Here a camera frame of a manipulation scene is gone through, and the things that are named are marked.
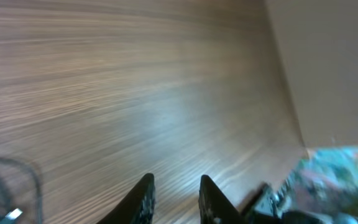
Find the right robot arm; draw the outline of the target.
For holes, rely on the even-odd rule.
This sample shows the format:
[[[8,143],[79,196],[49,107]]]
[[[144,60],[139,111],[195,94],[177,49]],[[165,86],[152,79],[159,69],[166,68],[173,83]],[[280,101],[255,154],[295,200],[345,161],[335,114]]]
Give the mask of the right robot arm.
[[[241,214],[247,223],[358,224],[358,146],[309,149],[278,190],[264,184]]]

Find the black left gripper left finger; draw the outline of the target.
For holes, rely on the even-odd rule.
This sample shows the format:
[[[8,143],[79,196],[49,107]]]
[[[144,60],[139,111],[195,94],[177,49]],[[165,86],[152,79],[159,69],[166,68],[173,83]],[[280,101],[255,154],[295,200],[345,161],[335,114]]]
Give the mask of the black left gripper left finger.
[[[155,208],[155,179],[145,174],[98,224],[151,224]]]

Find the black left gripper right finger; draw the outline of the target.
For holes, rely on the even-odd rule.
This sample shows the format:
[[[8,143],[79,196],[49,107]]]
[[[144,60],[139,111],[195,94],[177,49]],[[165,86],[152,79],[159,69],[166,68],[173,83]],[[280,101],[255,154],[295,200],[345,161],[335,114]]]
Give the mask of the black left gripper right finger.
[[[244,219],[208,175],[202,175],[198,199],[201,224],[240,224]]]

